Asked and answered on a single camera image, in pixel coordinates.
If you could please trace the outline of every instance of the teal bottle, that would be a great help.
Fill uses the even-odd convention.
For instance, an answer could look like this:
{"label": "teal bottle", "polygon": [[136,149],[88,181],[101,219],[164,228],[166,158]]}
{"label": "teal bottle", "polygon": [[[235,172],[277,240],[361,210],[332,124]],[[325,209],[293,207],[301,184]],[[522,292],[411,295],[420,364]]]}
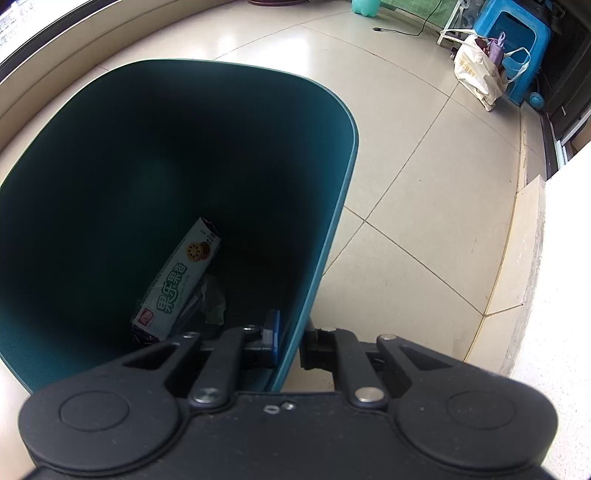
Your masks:
{"label": "teal bottle", "polygon": [[379,0],[353,0],[351,8],[356,14],[364,17],[375,17],[378,13]]}

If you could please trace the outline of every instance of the blue plastic stool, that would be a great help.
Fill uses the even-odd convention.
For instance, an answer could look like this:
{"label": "blue plastic stool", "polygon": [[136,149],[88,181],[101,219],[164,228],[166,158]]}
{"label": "blue plastic stool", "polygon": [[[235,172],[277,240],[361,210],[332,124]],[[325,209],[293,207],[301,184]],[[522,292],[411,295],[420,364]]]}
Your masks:
{"label": "blue plastic stool", "polygon": [[[474,30],[483,37],[498,38],[501,31],[506,34],[505,51],[525,47],[530,51],[531,60],[527,70],[507,87],[509,99],[521,105],[527,87],[530,85],[542,63],[544,52],[550,41],[550,29],[540,20],[512,0],[488,0],[474,24]],[[511,79],[527,61],[527,53],[520,51],[503,60],[507,77]]]}

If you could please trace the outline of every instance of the tile grout line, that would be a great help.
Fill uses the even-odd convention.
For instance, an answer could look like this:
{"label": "tile grout line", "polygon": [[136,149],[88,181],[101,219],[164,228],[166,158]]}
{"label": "tile grout line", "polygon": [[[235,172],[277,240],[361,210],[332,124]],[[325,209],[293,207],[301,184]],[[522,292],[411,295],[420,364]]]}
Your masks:
{"label": "tile grout line", "polygon": [[259,38],[256,38],[256,39],[254,39],[254,40],[250,41],[250,42],[247,42],[247,43],[245,43],[244,45],[240,45],[239,47],[233,48],[233,49],[231,49],[230,51],[227,51],[226,53],[223,53],[223,54],[221,54],[221,55],[218,55],[217,57],[215,57],[215,58],[214,58],[214,60],[220,59],[220,58],[222,58],[224,55],[228,55],[228,54],[232,53],[233,51],[236,51],[236,50],[238,50],[239,48],[246,47],[247,45],[250,45],[251,43],[254,43],[254,42],[256,42],[256,41],[262,40],[263,38],[270,37],[271,35],[275,35],[276,33],[283,32],[283,31],[285,31],[285,30],[289,30],[290,28],[299,27],[299,26],[301,26],[301,25],[304,25],[305,23],[313,22],[313,21],[315,21],[315,20],[321,20],[321,19],[323,19],[323,18],[334,17],[335,15],[340,15],[340,14],[342,14],[342,13],[346,13],[346,12],[338,12],[338,13],[336,13],[336,14],[325,15],[325,16],[323,16],[323,17],[315,18],[315,19],[313,19],[313,20],[306,20],[305,22],[301,22],[301,23],[296,23],[296,24],[294,24],[294,25],[290,25],[289,27],[282,28],[282,29],[280,29],[280,30],[277,30],[276,32],[272,32],[272,33],[269,33],[269,34],[267,34],[267,35],[263,35],[262,37],[259,37]]}
{"label": "tile grout line", "polygon": [[487,319],[488,317],[492,317],[492,316],[497,315],[499,313],[505,313],[505,312],[508,312],[510,310],[514,310],[517,307],[522,307],[522,306],[523,306],[523,302],[520,303],[520,304],[517,304],[517,305],[513,305],[512,307],[509,307],[508,309],[499,310],[498,312],[493,312],[493,313],[487,313],[486,315],[484,315],[484,318]]}
{"label": "tile grout line", "polygon": [[423,82],[423,83],[426,83],[427,85],[429,85],[429,86],[430,86],[430,87],[432,87],[432,88],[435,88],[435,90],[437,90],[438,92],[442,93],[442,94],[443,94],[443,95],[445,95],[446,97],[448,97],[448,98],[449,98],[449,97],[451,97],[451,94],[450,94],[450,95],[448,95],[448,94],[446,94],[445,92],[442,92],[442,91],[441,91],[440,89],[438,89],[437,87],[435,87],[435,86],[431,85],[431,84],[430,84],[428,81],[426,81],[426,80],[423,80],[423,79],[422,79],[420,76],[416,75],[415,73],[411,72],[410,70],[407,70],[407,69],[406,69],[406,68],[404,68],[404,67],[401,67],[400,65],[398,65],[397,63],[394,63],[393,61],[390,61],[390,60],[388,60],[388,59],[385,59],[384,57],[380,57],[380,56],[379,56],[377,53],[374,53],[374,52],[372,52],[372,51],[370,51],[370,50],[366,50],[365,48],[363,48],[363,47],[360,47],[359,45],[355,45],[354,43],[351,43],[351,42],[349,42],[349,41],[343,40],[342,38],[339,38],[339,37],[334,37],[333,35],[330,35],[330,34],[328,34],[328,33],[325,33],[325,32],[321,32],[320,30],[315,30],[314,28],[306,27],[306,25],[305,25],[306,23],[311,23],[311,22],[313,22],[313,21],[314,21],[314,20],[310,20],[310,21],[303,22],[303,23],[301,23],[301,24],[294,25],[294,26],[295,26],[295,27],[296,27],[296,26],[297,26],[297,27],[302,27],[302,28],[305,28],[305,29],[307,29],[307,30],[310,30],[310,31],[312,31],[312,32],[320,33],[320,34],[322,34],[322,35],[326,35],[327,37],[334,38],[335,40],[339,40],[339,41],[341,41],[341,42],[344,42],[344,43],[346,43],[346,44],[353,45],[354,47],[356,47],[356,48],[358,48],[358,49],[360,49],[360,50],[363,50],[363,51],[365,51],[365,52],[369,53],[370,55],[373,55],[374,57],[377,57],[377,58],[379,58],[379,59],[381,59],[381,60],[383,60],[383,61],[387,61],[387,62],[388,62],[390,65],[394,65],[395,67],[398,67],[399,69],[401,69],[401,70],[403,70],[403,71],[405,71],[405,72],[409,73],[409,74],[410,74],[410,75],[412,75],[413,77],[415,77],[415,78],[419,79],[421,82]]}
{"label": "tile grout line", "polygon": [[351,238],[349,238],[349,240],[347,240],[347,243],[345,243],[345,246],[344,246],[344,247],[341,249],[341,251],[340,251],[340,252],[337,254],[337,256],[335,257],[335,259],[334,259],[332,262],[330,262],[330,265],[329,265],[329,266],[326,268],[326,271],[325,271],[325,272],[322,274],[322,276],[323,276],[323,277],[324,277],[324,276],[327,274],[327,272],[330,270],[330,267],[332,267],[332,266],[335,264],[335,262],[337,261],[337,259],[340,257],[341,253],[343,253],[343,252],[345,251],[345,248],[347,248],[347,245],[349,245],[349,244],[351,243],[351,240],[353,239],[353,237],[354,237],[355,235],[357,235],[357,232],[359,232],[359,230],[361,229],[361,227],[363,227],[363,224],[364,224],[364,223],[365,223],[365,220],[363,220],[363,221],[361,222],[361,225],[359,225],[359,226],[357,227],[357,230],[355,231],[355,233],[354,233],[353,235],[351,235]]}
{"label": "tile grout line", "polygon": [[[414,153],[416,152],[418,146],[421,144],[421,142],[423,141],[423,139],[427,136],[427,134],[429,133],[429,130],[431,130],[431,127],[433,126],[433,124],[435,123],[435,120],[437,120],[437,118],[439,117],[439,115],[441,114],[441,112],[443,111],[443,109],[445,108],[445,106],[447,105],[448,101],[449,101],[450,97],[447,97],[445,103],[443,104],[443,106],[441,107],[441,109],[438,111],[437,115],[435,116],[435,118],[433,119],[433,122],[431,122],[431,124],[429,125],[429,127],[427,128],[427,131],[425,132],[425,134],[421,137],[421,140],[418,141],[417,146],[414,147],[413,151],[411,152],[411,154],[408,156],[408,158],[406,159],[406,162],[404,162],[404,164],[402,165],[402,167],[400,167],[400,170],[398,170],[398,173],[396,174],[396,176],[394,177],[394,179],[392,180],[392,182],[390,182],[390,185],[388,185],[388,188],[386,188],[386,190],[384,191],[384,193],[382,194],[382,196],[379,198],[379,200],[375,203],[374,207],[371,209],[371,211],[368,213],[367,218],[369,218],[369,216],[373,213],[373,211],[375,210],[375,208],[378,206],[378,204],[380,203],[380,201],[384,198],[384,196],[388,193],[388,190],[390,189],[390,187],[394,184],[394,181],[396,181],[396,179],[398,178],[398,176],[400,175],[400,172],[402,172],[403,168],[406,166],[406,164],[409,162],[409,160],[411,159],[411,157],[414,155]],[[345,251],[345,248],[347,247],[347,245],[349,245],[349,243],[351,242],[351,240],[353,239],[353,237],[357,234],[357,232],[359,232],[360,228],[363,227],[364,223],[367,223],[368,225],[370,225],[371,227],[375,228],[371,223],[369,223],[365,218],[361,217],[361,215],[358,215],[357,213],[355,213],[353,210],[351,210],[350,208],[348,208],[347,206],[343,205],[343,208],[346,208],[348,211],[350,211],[352,214],[354,214],[357,218],[361,219],[361,225],[359,225],[358,229],[355,231],[355,233],[351,236],[351,238],[349,238],[349,240],[347,241],[347,243],[345,244],[345,246],[342,248],[342,250],[338,253],[338,255],[335,257],[335,259],[330,263],[329,267],[326,269],[326,271],[322,274],[322,276],[326,275],[326,273],[328,272],[328,270],[330,269],[330,267],[333,266],[333,264],[337,261],[337,259],[340,257],[341,253],[343,253],[343,251]],[[385,236],[388,240],[390,240],[392,243],[394,243],[395,245],[399,246],[396,242],[394,242],[390,237],[388,237],[388,235],[384,235],[382,232],[380,232],[377,228],[375,228],[379,233],[381,233],[383,236]],[[470,304],[470,306],[472,306],[474,309],[476,308],[474,305],[472,305],[469,301],[468,303]]]}
{"label": "tile grout line", "polygon": [[474,339],[472,340],[472,343],[470,344],[470,348],[468,349],[468,351],[466,352],[466,356],[464,357],[465,362],[468,360],[468,356],[470,355],[470,352],[474,348],[474,345],[475,345],[476,340],[478,338],[478,334],[482,330],[482,326],[484,325],[484,320],[488,316],[486,314],[486,311],[488,310],[489,306],[491,305],[492,296],[494,295],[496,286],[499,283],[499,277],[501,276],[501,269],[503,268],[503,261],[505,260],[505,256],[507,253],[507,246],[509,245],[509,237],[511,236],[511,230],[513,229],[513,218],[515,217],[515,207],[517,205],[517,194],[519,193],[517,191],[517,189],[519,188],[519,165],[521,164],[521,146],[522,146],[521,137],[522,137],[522,135],[523,135],[523,131],[522,131],[522,126],[521,126],[521,108],[520,108],[519,109],[519,151],[518,151],[519,159],[517,161],[517,181],[515,182],[516,185],[515,185],[515,194],[513,196],[513,209],[511,210],[511,218],[509,220],[509,230],[507,231],[507,240],[505,241],[505,248],[503,249],[503,255],[501,256],[501,263],[499,264],[499,270],[496,273],[495,282],[492,286],[491,296],[489,297],[488,302],[486,303],[484,313],[482,314],[482,320],[480,320],[480,325],[478,326],[478,330],[476,331],[476,335],[474,335]]}
{"label": "tile grout line", "polygon": [[404,162],[404,164],[402,165],[402,167],[400,167],[400,170],[398,170],[398,173],[396,174],[396,176],[394,177],[394,179],[390,182],[390,185],[388,185],[388,188],[386,188],[386,190],[384,191],[384,193],[382,194],[382,196],[378,199],[378,201],[375,203],[374,207],[371,209],[371,211],[368,213],[367,218],[369,218],[371,216],[371,214],[374,212],[374,210],[378,207],[379,203],[382,201],[382,199],[386,196],[386,194],[388,193],[388,190],[392,187],[392,185],[394,184],[394,182],[396,181],[396,179],[398,178],[398,176],[402,173],[402,171],[404,170],[404,167],[406,167],[406,165],[408,164],[408,162],[410,161],[410,159],[413,157],[414,153],[417,151],[419,145],[422,143],[422,141],[425,139],[425,137],[427,136],[427,134],[429,133],[429,131],[431,130],[431,127],[433,126],[433,124],[435,123],[435,121],[437,120],[437,118],[439,118],[439,115],[441,115],[441,112],[443,112],[443,109],[445,108],[445,106],[447,105],[447,103],[449,102],[450,97],[447,97],[447,100],[445,101],[445,103],[443,104],[443,106],[441,107],[441,109],[437,112],[437,115],[435,115],[435,118],[433,119],[433,122],[431,122],[431,125],[429,125],[429,127],[427,128],[427,131],[425,132],[425,134],[421,137],[421,140],[418,141],[417,146],[414,147],[413,151],[411,152],[411,154],[408,156],[408,158],[406,159],[406,162]]}
{"label": "tile grout line", "polygon": [[[494,128],[492,128],[489,124],[487,124],[482,118],[478,117],[475,113],[471,112],[470,109],[464,105],[462,105],[460,102],[458,102],[455,98],[452,98],[452,96],[450,95],[450,98],[456,102],[459,106],[461,106],[464,110],[466,110],[468,113],[471,113],[472,115],[474,115],[478,120],[480,120],[483,124],[485,124],[488,128],[490,128],[494,133],[496,133],[497,135],[499,135],[499,137],[501,137],[505,142],[507,142],[509,144],[509,146],[515,150],[517,153],[520,152],[520,149],[515,148],[511,142],[509,142],[505,137],[503,137],[498,131],[496,131]],[[519,109],[519,128],[521,129],[521,109]]]}
{"label": "tile grout line", "polygon": [[423,262],[421,262],[417,257],[415,257],[411,252],[409,252],[408,250],[406,250],[404,247],[401,247],[398,243],[396,243],[394,240],[392,240],[388,235],[386,235],[384,232],[380,231],[375,225],[372,225],[371,223],[369,223],[368,221],[366,221],[365,223],[367,223],[371,228],[373,228],[374,230],[376,230],[378,233],[381,233],[384,237],[386,237],[388,240],[390,240],[394,245],[396,245],[400,250],[402,250],[404,253],[406,253],[409,257],[411,257],[412,259],[416,260],[422,267],[424,267],[426,270],[428,270],[429,272],[431,272],[433,275],[435,275],[441,282],[443,282],[443,284],[445,286],[447,286],[449,289],[451,289],[451,291],[453,291],[457,296],[459,296],[462,300],[464,300],[470,307],[472,307],[474,310],[476,310],[476,312],[480,315],[483,315],[483,313],[478,310],[471,302],[469,302],[461,293],[459,293],[455,288],[453,288],[449,283],[447,283],[445,280],[443,280],[439,275],[437,275],[433,270],[431,270],[428,266],[426,266]]}

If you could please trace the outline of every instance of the cookie image on box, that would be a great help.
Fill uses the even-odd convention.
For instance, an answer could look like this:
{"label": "cookie image on box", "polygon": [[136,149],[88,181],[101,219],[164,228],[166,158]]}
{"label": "cookie image on box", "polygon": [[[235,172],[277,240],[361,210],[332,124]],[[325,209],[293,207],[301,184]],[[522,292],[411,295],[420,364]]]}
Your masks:
{"label": "cookie image on box", "polygon": [[211,247],[207,242],[192,242],[187,245],[187,258],[191,262],[198,262],[209,257]]}

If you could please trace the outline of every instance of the biscuit box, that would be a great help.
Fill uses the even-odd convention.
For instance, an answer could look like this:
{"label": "biscuit box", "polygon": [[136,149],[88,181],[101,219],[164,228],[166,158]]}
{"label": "biscuit box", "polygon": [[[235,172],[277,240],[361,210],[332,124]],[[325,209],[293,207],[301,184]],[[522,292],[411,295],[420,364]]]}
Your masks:
{"label": "biscuit box", "polygon": [[217,253],[220,238],[213,225],[199,218],[177,245],[142,298],[131,323],[164,340],[193,289]]}

